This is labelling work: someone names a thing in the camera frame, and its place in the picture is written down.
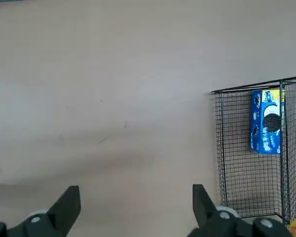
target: silver screw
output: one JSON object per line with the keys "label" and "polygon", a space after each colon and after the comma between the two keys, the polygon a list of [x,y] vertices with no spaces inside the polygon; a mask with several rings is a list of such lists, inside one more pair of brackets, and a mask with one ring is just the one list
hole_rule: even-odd
{"label": "silver screw", "polygon": [[261,220],[261,224],[264,225],[267,228],[272,228],[273,227],[272,222],[270,222],[269,220],[266,220],[266,219]]}
{"label": "silver screw", "polygon": [[41,218],[39,216],[34,217],[33,219],[31,219],[31,223],[36,223],[40,220]]}
{"label": "silver screw", "polygon": [[219,216],[221,218],[223,218],[223,219],[226,219],[226,220],[230,219],[229,214],[227,212],[224,212],[224,211],[220,212]]}

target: wire mesh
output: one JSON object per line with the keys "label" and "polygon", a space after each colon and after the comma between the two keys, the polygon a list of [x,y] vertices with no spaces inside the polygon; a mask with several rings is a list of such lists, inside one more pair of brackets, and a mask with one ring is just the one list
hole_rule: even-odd
{"label": "wire mesh", "polygon": [[[252,91],[268,88],[284,98],[279,155],[250,150]],[[221,205],[288,224],[296,215],[296,78],[215,91],[214,99]]]}

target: scratch mark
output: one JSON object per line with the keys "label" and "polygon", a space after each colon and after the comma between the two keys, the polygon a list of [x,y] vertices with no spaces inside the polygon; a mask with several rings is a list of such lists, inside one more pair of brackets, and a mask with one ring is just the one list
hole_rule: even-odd
{"label": "scratch mark", "polygon": [[62,141],[64,141],[64,137],[63,137],[63,135],[61,133],[59,133],[58,140],[59,140],[60,144],[61,144]]}
{"label": "scratch mark", "polygon": [[105,139],[101,140],[98,144],[101,144],[102,142],[105,142],[110,136],[106,137]]}

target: blue object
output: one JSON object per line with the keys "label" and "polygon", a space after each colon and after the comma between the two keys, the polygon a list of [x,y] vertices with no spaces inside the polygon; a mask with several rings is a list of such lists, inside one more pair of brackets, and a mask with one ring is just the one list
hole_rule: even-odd
{"label": "blue object", "polygon": [[281,152],[280,91],[255,90],[252,93],[250,149],[260,154]]}

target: metal wire basket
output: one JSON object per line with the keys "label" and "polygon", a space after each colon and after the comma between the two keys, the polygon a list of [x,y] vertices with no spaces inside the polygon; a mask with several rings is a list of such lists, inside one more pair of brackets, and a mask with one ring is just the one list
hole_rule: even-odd
{"label": "metal wire basket", "polygon": [[[281,151],[250,150],[252,92],[280,90]],[[221,205],[243,218],[296,215],[296,77],[213,91]]]}

